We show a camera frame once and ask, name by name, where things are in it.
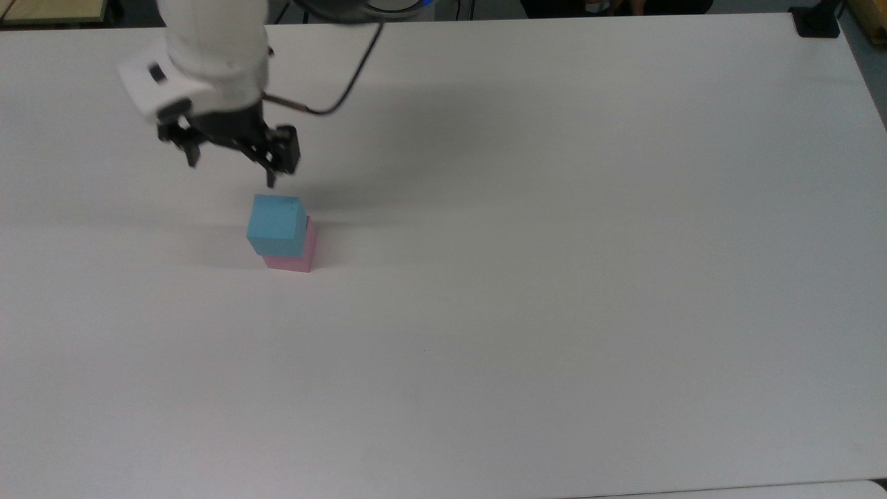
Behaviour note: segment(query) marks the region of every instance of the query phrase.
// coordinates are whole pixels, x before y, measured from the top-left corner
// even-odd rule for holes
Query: stacked blocks
[[[247,239],[268,268],[311,271],[318,237],[299,198],[256,194]]]

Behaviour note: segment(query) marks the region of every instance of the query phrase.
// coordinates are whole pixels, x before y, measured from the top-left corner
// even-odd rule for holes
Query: person
[[[588,4],[600,4],[605,0],[588,0]],[[587,15],[610,16],[657,16],[705,14],[714,0],[611,0],[600,14],[585,11],[586,0],[521,0],[523,10],[530,19],[584,17]]]

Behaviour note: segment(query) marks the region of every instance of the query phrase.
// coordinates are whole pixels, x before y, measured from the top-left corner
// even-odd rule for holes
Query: wooden board
[[[13,0],[3,24],[101,22],[107,0]]]
[[[887,44],[887,0],[849,0],[862,30],[874,44]]]

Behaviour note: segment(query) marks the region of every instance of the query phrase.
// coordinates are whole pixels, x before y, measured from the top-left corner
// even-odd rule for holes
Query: white table
[[[269,29],[322,106],[371,28]],[[790,16],[389,26],[263,172],[196,171],[114,63],[0,34],[0,479],[16,499],[540,499],[887,475],[887,133]]]

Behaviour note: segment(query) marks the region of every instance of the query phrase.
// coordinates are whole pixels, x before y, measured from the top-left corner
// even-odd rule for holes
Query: blue cube
[[[260,257],[301,257],[307,227],[299,198],[256,194],[247,239]]]

